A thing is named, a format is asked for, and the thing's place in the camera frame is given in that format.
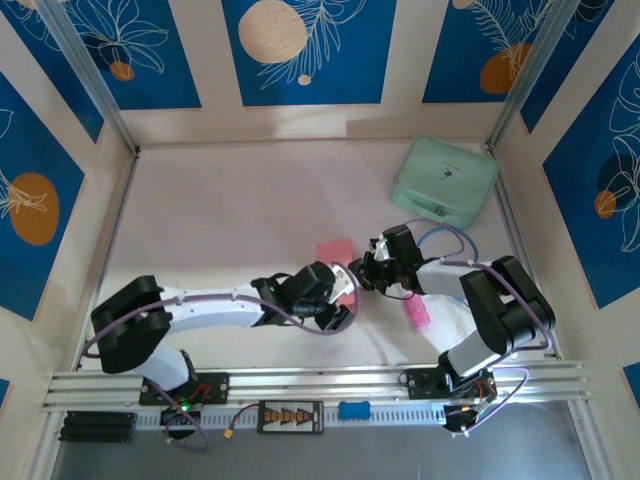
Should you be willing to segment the pink cloth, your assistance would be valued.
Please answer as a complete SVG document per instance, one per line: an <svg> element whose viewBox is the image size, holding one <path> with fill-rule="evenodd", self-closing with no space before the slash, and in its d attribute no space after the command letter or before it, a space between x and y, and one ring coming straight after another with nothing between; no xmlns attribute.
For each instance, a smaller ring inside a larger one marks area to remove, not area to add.
<svg viewBox="0 0 640 480"><path fill-rule="evenodd" d="M330 265L332 262L338 262L346 267L354 260L353 242L351 238L342 238L318 243L316 245L316 258L318 261L327 265ZM340 297L337 304L344 305L353 312L356 307L354 294Z"/></svg>

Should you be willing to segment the pink pill organizer box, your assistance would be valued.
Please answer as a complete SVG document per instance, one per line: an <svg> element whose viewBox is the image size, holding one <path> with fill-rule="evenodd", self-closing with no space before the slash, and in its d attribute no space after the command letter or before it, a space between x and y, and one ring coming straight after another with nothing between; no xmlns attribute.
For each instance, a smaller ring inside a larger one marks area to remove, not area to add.
<svg viewBox="0 0 640 480"><path fill-rule="evenodd" d="M418 330L430 326L431 317L421 296L416 294L406 296L403 299L403 306L409 324L413 329Z"/></svg>

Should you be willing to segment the mint green zip case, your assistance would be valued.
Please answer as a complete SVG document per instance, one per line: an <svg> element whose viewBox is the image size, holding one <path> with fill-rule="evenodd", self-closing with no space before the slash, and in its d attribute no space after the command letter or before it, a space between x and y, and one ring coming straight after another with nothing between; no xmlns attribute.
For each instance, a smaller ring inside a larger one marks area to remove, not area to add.
<svg viewBox="0 0 640 480"><path fill-rule="evenodd" d="M484 209L498 172L490 156L419 136L394 175L390 198L421 217L466 230Z"/></svg>

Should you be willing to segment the blue bone-shaped block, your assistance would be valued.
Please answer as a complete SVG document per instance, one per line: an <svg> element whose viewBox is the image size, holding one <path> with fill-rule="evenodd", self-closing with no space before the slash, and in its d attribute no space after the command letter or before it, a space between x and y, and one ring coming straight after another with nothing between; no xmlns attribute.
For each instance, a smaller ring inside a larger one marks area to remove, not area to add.
<svg viewBox="0 0 640 480"><path fill-rule="evenodd" d="M338 405L338 419L340 421L365 421L370 418L371 404L368 401L342 401Z"/></svg>

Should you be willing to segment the black power distribution board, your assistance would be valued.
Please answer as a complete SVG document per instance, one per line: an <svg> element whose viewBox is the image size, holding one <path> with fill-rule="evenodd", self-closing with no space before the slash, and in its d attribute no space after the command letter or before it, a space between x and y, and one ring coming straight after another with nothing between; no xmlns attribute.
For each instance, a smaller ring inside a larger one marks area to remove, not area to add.
<svg viewBox="0 0 640 480"><path fill-rule="evenodd" d="M322 401L261 400L257 432L320 435L324 432L324 404Z"/></svg>

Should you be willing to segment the black controller board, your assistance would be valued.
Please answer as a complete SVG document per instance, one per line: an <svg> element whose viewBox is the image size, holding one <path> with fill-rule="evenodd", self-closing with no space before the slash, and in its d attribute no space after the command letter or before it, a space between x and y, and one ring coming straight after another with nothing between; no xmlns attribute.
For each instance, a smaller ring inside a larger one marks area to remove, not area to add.
<svg viewBox="0 0 640 480"><path fill-rule="evenodd" d="M444 428L453 436L468 436L485 421L493 403L493 400L475 399L466 403L446 404Z"/></svg>
<svg viewBox="0 0 640 480"><path fill-rule="evenodd" d="M201 411L188 401L179 401L179 407L168 407L160 414L161 426L192 426L193 422L189 420L191 417L195 422L200 422Z"/></svg>

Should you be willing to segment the black ribbed block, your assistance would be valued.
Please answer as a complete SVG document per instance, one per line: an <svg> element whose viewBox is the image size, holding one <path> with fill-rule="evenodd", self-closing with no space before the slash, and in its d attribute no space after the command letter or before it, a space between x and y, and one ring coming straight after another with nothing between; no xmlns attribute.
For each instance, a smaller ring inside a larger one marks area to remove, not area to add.
<svg viewBox="0 0 640 480"><path fill-rule="evenodd" d="M136 426L133 413L68 411L60 430L60 442L129 443Z"/></svg>

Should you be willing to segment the aluminium cross rail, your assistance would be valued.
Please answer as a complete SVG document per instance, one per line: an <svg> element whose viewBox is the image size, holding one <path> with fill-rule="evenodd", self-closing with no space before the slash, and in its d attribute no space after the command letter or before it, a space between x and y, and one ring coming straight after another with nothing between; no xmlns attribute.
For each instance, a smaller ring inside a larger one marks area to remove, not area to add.
<svg viewBox="0 0 640 480"><path fill-rule="evenodd" d="M343 368L211 369L201 373L230 375L225 406L258 400L369 401L406 403L409 394L403 372L407 365ZM575 361L530 361L493 369L500 399L517 390L519 402L590 400L588 370ZM134 374L107 375L100 371L56 372L42 408L62 411L133 411L139 404L143 380Z"/></svg>

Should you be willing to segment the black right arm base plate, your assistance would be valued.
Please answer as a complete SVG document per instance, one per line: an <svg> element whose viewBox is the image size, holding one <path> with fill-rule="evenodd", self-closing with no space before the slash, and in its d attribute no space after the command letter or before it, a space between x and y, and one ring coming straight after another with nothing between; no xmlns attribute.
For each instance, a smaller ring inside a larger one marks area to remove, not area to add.
<svg viewBox="0 0 640 480"><path fill-rule="evenodd" d="M494 376L487 369L469 377L445 373L440 368L413 368L403 372L411 400L475 400L497 397Z"/></svg>

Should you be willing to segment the aluminium side rail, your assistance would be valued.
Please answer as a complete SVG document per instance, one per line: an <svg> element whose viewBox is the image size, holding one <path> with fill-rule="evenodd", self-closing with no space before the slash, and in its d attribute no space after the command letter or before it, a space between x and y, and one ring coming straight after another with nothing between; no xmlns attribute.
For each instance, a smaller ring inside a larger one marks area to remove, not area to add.
<svg viewBox="0 0 640 480"><path fill-rule="evenodd" d="M507 237L509 239L511 249L515 257L517 257L524 270L529 274L538 290L543 293L544 289L536 275L535 269L531 262L529 253L526 248L524 237L521 229L521 221L518 218L513 195L510 192L510 188L507 184L507 178L505 175L504 167L499 164L499 173L495 184L495 195L503 218ZM556 344L556 335L553 330L550 331L551 346L546 349L542 349L544 344L542 339L536 340L528 345L528 350L521 350L519 355L539 355L541 359L559 361L562 359L562 354L558 350Z"/></svg>
<svg viewBox="0 0 640 480"><path fill-rule="evenodd" d="M128 201L130 190L136 174L140 149L137 149L131 160L126 163L126 169L116 177L111 190L107 209L102 216L102 225L99 230L96 245L80 297L78 319L79 327L76 331L76 341L73 354L68 360L68 366L76 371L82 364L81 352L84 348L86 336L90 326L90 312L95 307L106 271L110 263L112 250L118 235L124 210Z"/></svg>

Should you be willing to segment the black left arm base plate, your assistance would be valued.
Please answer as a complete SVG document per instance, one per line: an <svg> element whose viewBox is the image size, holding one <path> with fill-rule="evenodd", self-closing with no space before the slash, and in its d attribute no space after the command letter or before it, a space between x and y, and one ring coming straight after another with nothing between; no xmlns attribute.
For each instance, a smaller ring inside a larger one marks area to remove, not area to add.
<svg viewBox="0 0 640 480"><path fill-rule="evenodd" d="M166 393L176 403L193 405L224 405L227 403L230 375L223 373L197 373L195 378L184 385ZM152 386L152 382L144 379L139 394L142 406L168 405L169 402Z"/></svg>

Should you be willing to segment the aluminium corner post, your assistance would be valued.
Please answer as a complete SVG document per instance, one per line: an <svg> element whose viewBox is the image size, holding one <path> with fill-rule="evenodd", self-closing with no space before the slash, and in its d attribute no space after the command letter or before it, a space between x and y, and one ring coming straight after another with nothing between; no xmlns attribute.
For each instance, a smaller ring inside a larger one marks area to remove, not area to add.
<svg viewBox="0 0 640 480"><path fill-rule="evenodd" d="M50 35L65 56L92 103L111 127L116 139L124 149L133 158L136 158L138 145L120 113L115 98L67 15L63 4L57 0L34 0L34 4Z"/></svg>
<svg viewBox="0 0 640 480"><path fill-rule="evenodd" d="M513 121L537 84L549 58L555 51L565 28L573 17L580 0L551 0L549 14L542 23L529 54L522 65L503 108L486 139L487 151L494 155Z"/></svg>

